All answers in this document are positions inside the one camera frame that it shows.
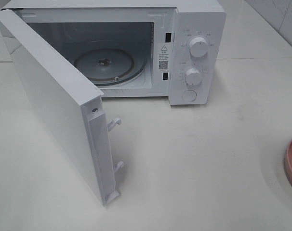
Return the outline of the white microwave oven body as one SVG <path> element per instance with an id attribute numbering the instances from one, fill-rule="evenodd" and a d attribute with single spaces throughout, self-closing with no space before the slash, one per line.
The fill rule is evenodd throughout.
<path id="1" fill-rule="evenodd" d="M 214 74 L 226 12 L 216 0 L 12 0 L 0 11 L 14 11 L 74 66 L 95 49 L 121 49 L 144 56 L 144 70 L 120 84 L 97 86 L 106 98 L 167 97 L 171 105 L 205 104 Z M 205 37 L 208 52 L 194 58 L 188 42 Z M 157 45 L 170 44 L 170 67 L 159 71 Z M 202 73 L 189 86 L 188 69 Z M 186 102 L 182 94 L 194 90 Z"/>

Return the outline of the white warning label sticker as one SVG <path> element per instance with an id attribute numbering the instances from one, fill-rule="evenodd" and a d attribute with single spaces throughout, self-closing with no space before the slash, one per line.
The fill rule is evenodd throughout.
<path id="1" fill-rule="evenodd" d="M 159 71 L 168 71 L 170 63 L 170 44 L 169 43 L 159 43 L 157 45 L 157 64 Z"/>

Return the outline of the upper white power knob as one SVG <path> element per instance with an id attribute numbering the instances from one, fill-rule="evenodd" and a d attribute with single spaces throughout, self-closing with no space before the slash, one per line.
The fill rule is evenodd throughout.
<path id="1" fill-rule="evenodd" d="M 190 55 L 200 58 L 208 52 L 209 42 L 205 37 L 195 36 L 188 42 Z"/>

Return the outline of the white timer knob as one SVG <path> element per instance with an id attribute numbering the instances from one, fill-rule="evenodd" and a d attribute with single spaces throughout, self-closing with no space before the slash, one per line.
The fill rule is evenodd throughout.
<path id="1" fill-rule="evenodd" d="M 190 68 L 185 73 L 185 80 L 187 85 L 195 86 L 202 81 L 202 73 L 195 68 Z"/>

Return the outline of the white microwave door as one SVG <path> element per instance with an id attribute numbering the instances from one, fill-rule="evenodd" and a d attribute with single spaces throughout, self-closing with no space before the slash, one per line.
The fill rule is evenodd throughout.
<path id="1" fill-rule="evenodd" d="M 103 205 L 119 196 L 103 92 L 14 11 L 0 11 L 0 32 L 37 115 Z"/>

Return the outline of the glass microwave turntable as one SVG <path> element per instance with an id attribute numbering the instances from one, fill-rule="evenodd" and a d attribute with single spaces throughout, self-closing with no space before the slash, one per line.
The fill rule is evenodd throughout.
<path id="1" fill-rule="evenodd" d="M 121 49 L 95 49 L 74 61 L 74 66 L 97 86 L 126 82 L 145 68 L 146 59 Z"/>

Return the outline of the round white door button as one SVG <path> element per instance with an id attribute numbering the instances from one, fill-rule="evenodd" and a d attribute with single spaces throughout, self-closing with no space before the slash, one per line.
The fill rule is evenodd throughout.
<path id="1" fill-rule="evenodd" d="M 197 97 L 197 93 L 194 90 L 187 90 L 182 94 L 182 99 L 186 102 L 193 102 Z"/>

